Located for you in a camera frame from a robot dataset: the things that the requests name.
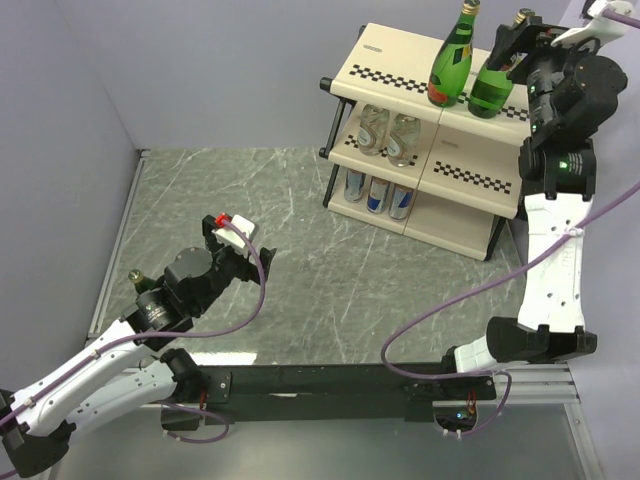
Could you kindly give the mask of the green Perrier bottle front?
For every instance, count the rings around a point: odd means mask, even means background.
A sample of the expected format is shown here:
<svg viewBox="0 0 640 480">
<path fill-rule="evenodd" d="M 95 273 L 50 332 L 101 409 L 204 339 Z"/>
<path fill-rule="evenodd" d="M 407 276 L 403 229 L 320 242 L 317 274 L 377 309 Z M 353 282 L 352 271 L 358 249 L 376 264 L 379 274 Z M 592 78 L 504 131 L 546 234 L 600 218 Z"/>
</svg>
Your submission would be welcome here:
<svg viewBox="0 0 640 480">
<path fill-rule="evenodd" d="M 475 0 L 462 4 L 457 22 L 432 64 L 427 97 L 437 107 L 454 106 L 464 89 L 471 69 L 474 23 L 480 4 Z"/>
</svg>

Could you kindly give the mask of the light blue drink can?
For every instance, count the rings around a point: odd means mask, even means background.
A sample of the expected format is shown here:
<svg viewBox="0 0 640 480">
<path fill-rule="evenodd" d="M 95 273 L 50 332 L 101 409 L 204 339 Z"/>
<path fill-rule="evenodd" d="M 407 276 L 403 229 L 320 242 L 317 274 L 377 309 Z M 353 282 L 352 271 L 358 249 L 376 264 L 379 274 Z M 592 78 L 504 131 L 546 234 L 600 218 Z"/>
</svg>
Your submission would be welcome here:
<svg viewBox="0 0 640 480">
<path fill-rule="evenodd" d="M 345 175 L 344 198 L 350 203 L 358 202 L 363 197 L 366 174 L 353 169 L 347 169 Z"/>
</svg>

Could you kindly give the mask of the Red Bull can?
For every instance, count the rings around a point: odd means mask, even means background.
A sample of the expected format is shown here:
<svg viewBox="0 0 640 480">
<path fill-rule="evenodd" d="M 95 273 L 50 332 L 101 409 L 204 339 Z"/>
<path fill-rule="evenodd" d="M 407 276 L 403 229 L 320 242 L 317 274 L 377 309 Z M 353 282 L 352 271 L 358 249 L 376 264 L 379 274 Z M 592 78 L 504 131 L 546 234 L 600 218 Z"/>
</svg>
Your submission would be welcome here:
<svg viewBox="0 0 640 480">
<path fill-rule="evenodd" d="M 380 214 L 384 211 L 386 199 L 390 188 L 390 182 L 378 177 L 370 180 L 366 206 L 369 212 Z"/>
</svg>

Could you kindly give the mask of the green Perrier bottle tall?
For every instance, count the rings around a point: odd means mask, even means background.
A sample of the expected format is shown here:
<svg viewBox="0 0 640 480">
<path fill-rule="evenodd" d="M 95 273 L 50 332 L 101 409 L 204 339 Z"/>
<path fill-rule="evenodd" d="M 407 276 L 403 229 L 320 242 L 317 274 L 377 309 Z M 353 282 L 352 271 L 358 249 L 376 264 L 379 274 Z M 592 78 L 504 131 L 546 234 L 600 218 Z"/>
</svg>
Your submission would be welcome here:
<svg viewBox="0 0 640 480">
<path fill-rule="evenodd" d="M 498 44 L 499 41 L 495 40 L 489 57 L 478 72 L 469 96 L 468 111 L 483 119 L 493 118 L 502 112 L 502 108 L 514 88 L 508 74 L 524 58 L 523 54 L 516 53 L 498 70 L 490 69 L 488 67 L 489 59 L 497 50 Z"/>
</svg>

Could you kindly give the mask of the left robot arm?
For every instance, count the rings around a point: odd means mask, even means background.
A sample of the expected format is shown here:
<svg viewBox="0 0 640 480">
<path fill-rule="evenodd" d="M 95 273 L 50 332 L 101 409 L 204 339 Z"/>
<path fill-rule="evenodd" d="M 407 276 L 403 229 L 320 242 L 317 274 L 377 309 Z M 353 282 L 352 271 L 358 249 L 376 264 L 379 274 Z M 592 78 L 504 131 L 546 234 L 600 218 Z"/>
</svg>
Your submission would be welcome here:
<svg viewBox="0 0 640 480">
<path fill-rule="evenodd" d="M 137 406 L 193 399 L 197 367 L 184 352 L 168 352 L 131 380 L 128 366 L 176 338 L 193 338 L 193 322 L 234 281 L 266 286 L 274 251 L 256 249 L 258 231 L 236 214 L 202 220 L 205 245 L 186 248 L 156 280 L 141 273 L 135 302 L 89 346 L 56 370 L 16 392 L 1 393 L 1 440 L 14 474 L 36 476 L 61 460 L 71 440 Z"/>
</svg>

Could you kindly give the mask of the silver can red tab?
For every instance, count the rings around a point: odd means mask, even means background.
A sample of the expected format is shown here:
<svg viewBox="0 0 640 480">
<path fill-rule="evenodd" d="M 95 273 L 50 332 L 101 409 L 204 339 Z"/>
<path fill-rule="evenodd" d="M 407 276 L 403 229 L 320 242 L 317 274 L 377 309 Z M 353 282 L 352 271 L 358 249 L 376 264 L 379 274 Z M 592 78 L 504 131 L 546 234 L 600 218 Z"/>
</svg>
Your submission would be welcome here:
<svg viewBox="0 0 640 480">
<path fill-rule="evenodd" d="M 395 184 L 390 198 L 389 217 L 394 221 L 404 221 L 410 212 L 414 190 Z"/>
</svg>

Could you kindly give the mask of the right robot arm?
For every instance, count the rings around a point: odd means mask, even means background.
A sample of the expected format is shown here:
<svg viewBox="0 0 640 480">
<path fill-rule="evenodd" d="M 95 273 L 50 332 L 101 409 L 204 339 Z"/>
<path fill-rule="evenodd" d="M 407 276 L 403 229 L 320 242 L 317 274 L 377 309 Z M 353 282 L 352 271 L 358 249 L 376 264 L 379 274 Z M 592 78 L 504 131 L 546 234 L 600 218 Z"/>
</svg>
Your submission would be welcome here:
<svg viewBox="0 0 640 480">
<path fill-rule="evenodd" d="M 616 62 L 598 53 L 627 30 L 609 19 L 610 12 L 589 14 L 580 28 L 533 16 L 496 32 L 488 67 L 517 58 L 508 77 L 527 88 L 530 134 L 518 163 L 532 267 L 517 316 L 491 318 L 483 337 L 443 357 L 439 387 L 449 398 L 473 388 L 473 371 L 555 363 L 596 350 L 580 291 L 584 228 L 596 187 L 591 137 L 615 113 L 628 82 Z"/>
</svg>

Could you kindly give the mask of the clear glass bottle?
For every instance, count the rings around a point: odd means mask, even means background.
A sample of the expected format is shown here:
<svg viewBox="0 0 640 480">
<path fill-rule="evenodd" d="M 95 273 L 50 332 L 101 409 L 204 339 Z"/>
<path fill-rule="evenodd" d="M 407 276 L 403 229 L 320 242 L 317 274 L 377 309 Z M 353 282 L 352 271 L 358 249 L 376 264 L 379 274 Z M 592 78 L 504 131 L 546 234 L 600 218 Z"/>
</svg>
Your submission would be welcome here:
<svg viewBox="0 0 640 480">
<path fill-rule="evenodd" d="M 397 167 L 408 166 L 421 132 L 421 120 L 398 113 L 393 121 L 387 146 L 387 157 Z"/>
<path fill-rule="evenodd" d="M 390 112 L 382 107 L 366 104 L 360 114 L 357 135 L 359 151 L 364 155 L 376 155 L 382 149 L 389 123 Z"/>
</svg>

